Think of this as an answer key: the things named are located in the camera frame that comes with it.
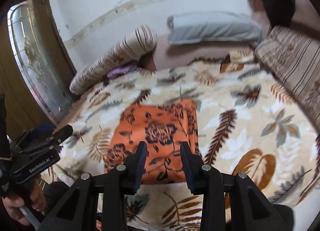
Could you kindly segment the person's left hand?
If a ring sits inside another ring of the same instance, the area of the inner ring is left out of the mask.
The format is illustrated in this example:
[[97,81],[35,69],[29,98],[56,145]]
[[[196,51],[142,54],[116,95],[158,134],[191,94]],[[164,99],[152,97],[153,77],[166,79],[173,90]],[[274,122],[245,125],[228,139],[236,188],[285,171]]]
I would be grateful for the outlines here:
[[[33,188],[30,192],[31,206],[37,211],[44,211],[46,200],[43,190],[40,186],[40,176],[33,179]],[[6,198],[2,199],[3,205],[9,216],[24,226],[29,226],[31,223],[20,211],[24,207],[24,200],[15,193],[9,193]]]

